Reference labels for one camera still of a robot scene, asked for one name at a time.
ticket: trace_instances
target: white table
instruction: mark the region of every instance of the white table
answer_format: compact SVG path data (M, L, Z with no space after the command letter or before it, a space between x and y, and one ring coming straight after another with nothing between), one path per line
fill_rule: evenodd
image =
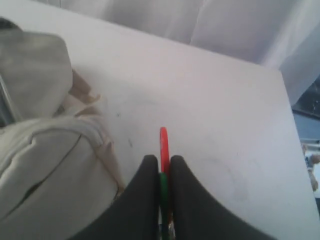
M26 0L1 0L24 30L54 33L107 97L126 182L145 154L183 155L232 212L279 239L319 239L320 222L282 75L276 70Z

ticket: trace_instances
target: red handle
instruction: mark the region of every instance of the red handle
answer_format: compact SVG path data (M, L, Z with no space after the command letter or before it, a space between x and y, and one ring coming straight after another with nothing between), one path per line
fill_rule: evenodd
M160 128L160 153L161 153L161 172L165 173L169 179L170 157L168 133L165 127Z

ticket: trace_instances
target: cloth bag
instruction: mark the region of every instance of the cloth bag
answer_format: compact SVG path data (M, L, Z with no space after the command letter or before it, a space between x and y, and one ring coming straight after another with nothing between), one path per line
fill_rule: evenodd
M52 117L73 85L64 40L20 29L0 31L0 120L3 126Z
M0 239L63 240L122 192L99 116L33 119L0 129Z

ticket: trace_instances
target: white fabric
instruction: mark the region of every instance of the white fabric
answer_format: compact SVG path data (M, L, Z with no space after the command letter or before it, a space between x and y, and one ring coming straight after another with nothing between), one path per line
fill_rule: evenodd
M16 122L51 117L73 83L63 39L51 34L0 33L0 85Z
M320 74L319 0L38 0L280 69L294 104Z
M67 239L122 187L97 116L12 124L1 130L0 149L0 239Z

